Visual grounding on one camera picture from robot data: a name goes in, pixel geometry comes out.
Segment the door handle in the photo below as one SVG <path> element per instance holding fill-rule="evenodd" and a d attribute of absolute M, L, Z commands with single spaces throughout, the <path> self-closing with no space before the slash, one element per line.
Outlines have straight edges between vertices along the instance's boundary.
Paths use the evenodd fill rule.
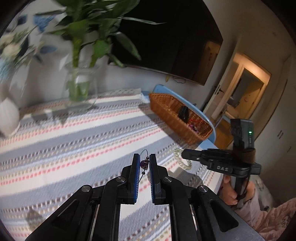
<path fill-rule="evenodd" d="M 284 133 L 282 132 L 282 134 L 281 134 L 281 136 L 279 137 L 279 139 L 281 139 L 281 137 L 283 136 L 283 134 L 284 134 Z"/>
<path fill-rule="evenodd" d="M 214 95 L 216 95 L 216 94 L 218 93 L 218 91 L 220 90 L 220 86 L 221 86 L 221 85 L 218 85 L 218 87 L 217 87 L 216 90 L 215 90 Z"/>

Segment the human hand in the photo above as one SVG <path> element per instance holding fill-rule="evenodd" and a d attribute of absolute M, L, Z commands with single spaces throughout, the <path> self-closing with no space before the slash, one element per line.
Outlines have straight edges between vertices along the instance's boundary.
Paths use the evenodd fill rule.
<path fill-rule="evenodd" d="M 238 203 L 237 201 L 237 193 L 232 188 L 230 183 L 231 177 L 224 175 L 222 184 L 221 184 L 221 190 L 219 197 L 227 204 L 227 205 L 236 205 Z M 249 201 L 252 199 L 255 195 L 255 184 L 253 182 L 249 182 L 247 186 L 247 193 L 244 198 L 244 202 Z"/>

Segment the finger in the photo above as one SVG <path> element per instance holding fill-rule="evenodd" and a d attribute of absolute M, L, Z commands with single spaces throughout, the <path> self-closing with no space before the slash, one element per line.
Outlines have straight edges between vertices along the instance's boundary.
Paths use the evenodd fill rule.
<path fill-rule="evenodd" d="M 224 176 L 223 176 L 223 182 L 224 182 L 224 183 L 229 183 L 229 182 L 230 182 L 230 179 L 231 179 L 231 177 L 228 176 L 228 175 L 224 175 Z"/>
<path fill-rule="evenodd" d="M 226 192 L 221 192 L 219 196 L 227 205 L 236 205 L 237 200 L 230 197 Z"/>
<path fill-rule="evenodd" d="M 227 193 L 228 196 L 230 196 L 232 199 L 236 199 L 237 198 L 237 193 L 236 191 L 232 188 L 232 186 L 230 185 L 230 183 L 225 183 L 223 186 L 223 191 L 225 193 Z"/>

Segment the wicker basket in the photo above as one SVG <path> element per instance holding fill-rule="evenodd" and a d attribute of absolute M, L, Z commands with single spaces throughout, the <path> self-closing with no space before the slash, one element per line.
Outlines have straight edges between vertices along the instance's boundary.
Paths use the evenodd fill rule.
<path fill-rule="evenodd" d="M 184 104 L 170 94 L 151 93 L 150 108 L 186 143 L 192 145 L 207 139 L 212 133 L 212 127 L 199 115 L 189 109 L 189 120 L 195 124 L 198 133 L 194 132 L 179 117 L 179 110 Z"/>

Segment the handheld controller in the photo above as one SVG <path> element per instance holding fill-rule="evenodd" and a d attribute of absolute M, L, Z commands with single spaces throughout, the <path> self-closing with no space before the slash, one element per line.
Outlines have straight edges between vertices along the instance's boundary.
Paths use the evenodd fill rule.
<path fill-rule="evenodd" d="M 234 137 L 233 150 L 207 149 L 182 152 L 182 158 L 199 161 L 209 170 L 231 176 L 231 185 L 238 194 L 238 205 L 242 206 L 245 187 L 250 175 L 259 175 L 261 165 L 255 163 L 254 124 L 251 120 L 231 119 L 231 133 Z"/>

